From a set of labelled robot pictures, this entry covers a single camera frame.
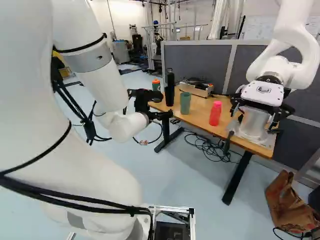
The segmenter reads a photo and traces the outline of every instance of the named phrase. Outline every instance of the cubicle wall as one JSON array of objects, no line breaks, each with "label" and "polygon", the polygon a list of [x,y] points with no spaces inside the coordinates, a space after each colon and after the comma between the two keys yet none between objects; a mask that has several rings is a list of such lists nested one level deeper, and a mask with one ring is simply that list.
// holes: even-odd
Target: cubicle wall
[{"label": "cubicle wall", "polygon": [[[213,40],[167,41],[162,44],[163,72],[172,68],[176,82],[188,77],[205,77],[215,86],[215,94],[234,93],[248,84],[250,64],[268,45],[268,41]],[[301,63],[302,56],[290,48],[280,55]],[[306,90],[292,92],[284,101],[296,109],[289,119],[280,122],[284,134],[277,138],[273,159],[299,171],[320,148],[320,70]]]}]

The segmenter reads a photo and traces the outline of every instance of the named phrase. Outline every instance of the paper bag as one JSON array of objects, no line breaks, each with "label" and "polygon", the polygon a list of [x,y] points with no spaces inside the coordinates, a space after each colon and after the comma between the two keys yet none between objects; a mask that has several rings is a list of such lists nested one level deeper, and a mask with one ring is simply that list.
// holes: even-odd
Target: paper bag
[{"label": "paper bag", "polygon": [[287,232],[309,232],[320,226],[320,215],[297,195],[293,178],[292,172],[283,170],[265,191],[272,221]]}]

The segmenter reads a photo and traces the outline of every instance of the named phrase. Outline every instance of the table leg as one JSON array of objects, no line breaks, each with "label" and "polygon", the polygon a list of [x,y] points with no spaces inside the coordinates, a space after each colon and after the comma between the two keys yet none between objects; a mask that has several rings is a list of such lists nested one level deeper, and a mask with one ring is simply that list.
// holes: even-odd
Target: table leg
[{"label": "table leg", "polygon": [[156,153],[159,153],[163,148],[165,148],[172,140],[178,137],[184,129],[182,127],[178,128],[175,132],[170,134],[170,123],[169,118],[162,120],[162,128],[163,128],[163,141],[159,143],[158,146],[154,148]]},{"label": "table leg", "polygon": [[249,151],[245,151],[238,166],[236,167],[235,173],[232,176],[232,179],[222,197],[222,202],[226,205],[230,205],[232,199],[234,198],[234,195],[236,193],[236,190],[238,188],[238,185],[241,181],[241,178],[250,162],[251,157],[253,156],[253,153]]}]

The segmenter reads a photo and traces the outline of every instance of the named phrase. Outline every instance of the floor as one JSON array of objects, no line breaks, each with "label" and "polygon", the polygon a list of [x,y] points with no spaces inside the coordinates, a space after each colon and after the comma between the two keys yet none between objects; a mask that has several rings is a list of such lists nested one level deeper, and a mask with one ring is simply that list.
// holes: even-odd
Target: floor
[{"label": "floor", "polygon": [[[121,65],[126,69],[130,65]],[[127,88],[152,87],[153,76],[142,71],[122,76]],[[76,82],[77,78],[68,79]],[[94,102],[85,87],[68,87],[70,93],[88,113]],[[79,121],[57,96],[57,102],[74,124]],[[133,111],[133,100],[128,111]],[[76,127],[84,137],[81,127]],[[108,136],[108,132],[98,123],[99,135]],[[139,140],[155,139],[160,133],[159,126],[151,124],[136,136]],[[183,206],[195,208],[196,238],[198,240],[276,240],[272,232],[269,209],[264,195],[265,188],[277,176],[277,172],[251,161],[230,206],[222,203],[224,189],[230,180],[235,164],[211,162],[202,151],[187,145],[183,135],[176,139],[159,154],[154,152],[157,143],[141,146],[133,140],[127,143],[114,141],[95,142],[93,148],[128,169],[143,187],[144,201],[149,204]],[[239,148],[232,149],[243,153]],[[239,160],[232,155],[232,160]],[[303,199],[307,199],[311,189],[294,183],[294,188]],[[38,202],[16,195],[0,188],[1,239],[24,240],[63,240],[68,229],[61,228],[49,220],[41,211]],[[284,239],[295,239],[283,235]]]}]

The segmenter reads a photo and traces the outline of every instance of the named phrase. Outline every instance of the desk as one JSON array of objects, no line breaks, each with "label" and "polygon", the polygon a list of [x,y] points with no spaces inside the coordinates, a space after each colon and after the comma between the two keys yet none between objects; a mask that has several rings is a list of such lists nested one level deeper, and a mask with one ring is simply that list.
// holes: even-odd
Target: desk
[{"label": "desk", "polygon": [[[209,134],[212,134],[221,139],[224,139],[224,140],[227,139],[228,137],[227,126],[232,120],[230,116],[230,108],[232,105],[228,97],[215,95],[214,97],[203,98],[203,97],[192,95],[191,104],[190,104],[190,114],[182,115],[180,113],[180,93],[181,91],[179,90],[179,87],[176,86],[175,96],[174,96],[174,105],[171,107],[166,105],[165,98],[163,98],[163,101],[160,103],[149,102],[148,104],[150,107],[157,109],[161,112],[166,112],[172,109],[173,116],[176,119],[179,119],[185,123],[188,123],[192,126],[200,128],[208,132]],[[210,112],[211,112],[211,108],[214,101],[222,102],[222,112],[221,112],[220,122],[218,126],[211,126],[209,124]],[[169,120],[167,123],[163,123],[163,127],[166,128],[166,130],[163,129],[164,141],[154,149],[156,153],[158,153],[162,148],[164,148],[167,144],[169,144],[171,140],[173,140],[183,132],[183,129],[180,128],[170,135],[169,127],[165,125],[169,126]],[[271,159],[274,153],[273,149],[264,148],[262,146],[254,144],[246,139],[243,139],[237,136],[232,136],[230,139],[230,143],[243,148],[245,152],[222,198],[222,201],[226,205],[230,205],[252,155],[259,155],[263,158]]]}]

